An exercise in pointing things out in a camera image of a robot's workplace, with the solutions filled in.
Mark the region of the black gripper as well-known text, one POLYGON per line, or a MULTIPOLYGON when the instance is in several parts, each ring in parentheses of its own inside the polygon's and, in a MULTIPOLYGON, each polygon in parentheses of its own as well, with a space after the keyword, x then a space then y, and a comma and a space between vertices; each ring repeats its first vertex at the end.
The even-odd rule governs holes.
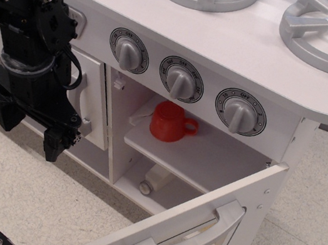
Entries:
POLYGON ((55 162, 79 138, 81 118, 68 100, 67 91, 81 83, 82 74, 71 80, 71 62, 51 58, 36 67, 23 66, 17 60, 0 64, 0 125, 6 131, 15 128, 26 116, 46 128, 44 152, 55 162))

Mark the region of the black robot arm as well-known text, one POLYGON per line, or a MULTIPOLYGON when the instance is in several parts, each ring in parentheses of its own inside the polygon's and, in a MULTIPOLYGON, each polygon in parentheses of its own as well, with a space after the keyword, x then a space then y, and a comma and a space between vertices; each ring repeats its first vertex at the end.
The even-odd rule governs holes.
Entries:
POLYGON ((0 125, 40 123, 51 162, 80 138, 81 118, 67 97, 83 81, 71 77, 81 67, 70 45, 76 27, 64 0, 0 0, 0 125))

